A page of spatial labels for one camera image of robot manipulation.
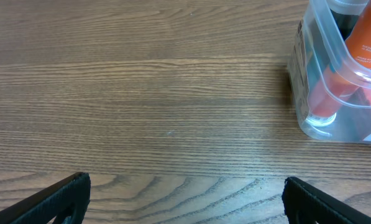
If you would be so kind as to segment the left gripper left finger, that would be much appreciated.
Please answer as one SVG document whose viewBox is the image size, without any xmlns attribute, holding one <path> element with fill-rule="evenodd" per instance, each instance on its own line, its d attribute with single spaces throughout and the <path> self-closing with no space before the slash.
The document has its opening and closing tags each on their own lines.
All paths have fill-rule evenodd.
<svg viewBox="0 0 371 224">
<path fill-rule="evenodd" d="M 90 202 L 91 179 L 77 172 L 0 211 L 0 224 L 81 224 Z"/>
</svg>

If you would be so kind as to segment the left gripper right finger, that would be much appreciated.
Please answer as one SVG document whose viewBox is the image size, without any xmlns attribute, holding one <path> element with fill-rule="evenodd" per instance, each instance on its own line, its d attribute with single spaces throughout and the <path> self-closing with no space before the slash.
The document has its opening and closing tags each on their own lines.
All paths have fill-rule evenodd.
<svg viewBox="0 0 371 224">
<path fill-rule="evenodd" d="M 297 177 L 285 179 L 282 202 L 289 224 L 371 224 L 371 217 Z"/>
</svg>

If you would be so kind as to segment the dark syrup bottle white cap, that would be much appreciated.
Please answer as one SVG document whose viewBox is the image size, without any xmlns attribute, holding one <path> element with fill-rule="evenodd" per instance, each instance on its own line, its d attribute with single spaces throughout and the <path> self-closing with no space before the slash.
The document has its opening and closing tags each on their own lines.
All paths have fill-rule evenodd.
<svg viewBox="0 0 371 224">
<path fill-rule="evenodd" d="M 369 0 L 327 0 L 337 27 L 346 40 Z"/>
</svg>

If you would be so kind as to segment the orange tablet tube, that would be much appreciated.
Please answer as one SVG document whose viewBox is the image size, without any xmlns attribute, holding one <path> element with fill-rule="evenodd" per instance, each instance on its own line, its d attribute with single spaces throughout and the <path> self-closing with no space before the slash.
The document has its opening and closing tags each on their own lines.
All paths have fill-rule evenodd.
<svg viewBox="0 0 371 224">
<path fill-rule="evenodd" d="M 310 114 L 307 121 L 313 126 L 331 124 L 341 102 L 347 101 L 361 87 L 356 80 L 369 81 L 370 77 L 361 68 L 371 72 L 371 1 L 367 2 L 352 32 L 341 45 L 347 48 L 347 56 L 357 66 L 350 68 L 348 61 L 342 59 L 338 67 L 330 63 L 322 72 L 308 98 Z"/>
</svg>

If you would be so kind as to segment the clear plastic container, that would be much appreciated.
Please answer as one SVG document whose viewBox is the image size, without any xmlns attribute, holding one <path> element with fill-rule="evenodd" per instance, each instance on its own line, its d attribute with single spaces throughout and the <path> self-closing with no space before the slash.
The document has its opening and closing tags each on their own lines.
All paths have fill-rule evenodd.
<svg viewBox="0 0 371 224">
<path fill-rule="evenodd" d="M 347 48 L 341 45 L 343 41 L 327 1 L 309 0 L 308 8 L 299 23 L 295 46 L 288 63 L 298 123 L 304 133 L 315 139 L 371 144 L 371 126 L 357 121 L 358 110 L 370 108 L 362 106 L 357 99 L 360 88 L 371 89 L 371 72 L 363 67 L 361 70 L 370 77 L 369 81 L 356 80 L 361 87 L 347 101 L 341 102 L 342 106 L 331 124 L 313 126 L 307 121 L 310 114 L 309 94 L 325 68 L 330 63 L 338 67 L 342 59 L 348 61 L 350 68 L 357 66 L 347 56 Z"/>
</svg>

